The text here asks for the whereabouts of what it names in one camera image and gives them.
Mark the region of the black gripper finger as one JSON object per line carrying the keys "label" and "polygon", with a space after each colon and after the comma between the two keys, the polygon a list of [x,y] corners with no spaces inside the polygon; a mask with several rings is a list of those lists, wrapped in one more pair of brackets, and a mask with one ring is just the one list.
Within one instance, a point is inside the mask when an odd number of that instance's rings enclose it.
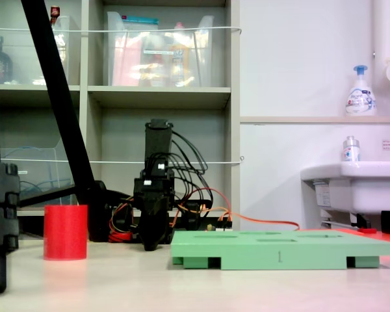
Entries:
{"label": "black gripper finger", "polygon": [[140,238],[145,251],[154,251],[156,243],[156,219],[154,216],[142,213],[140,215]]}
{"label": "black gripper finger", "polygon": [[159,214],[157,219],[156,239],[155,242],[159,244],[170,244],[171,241],[171,226],[170,217],[168,213]]}

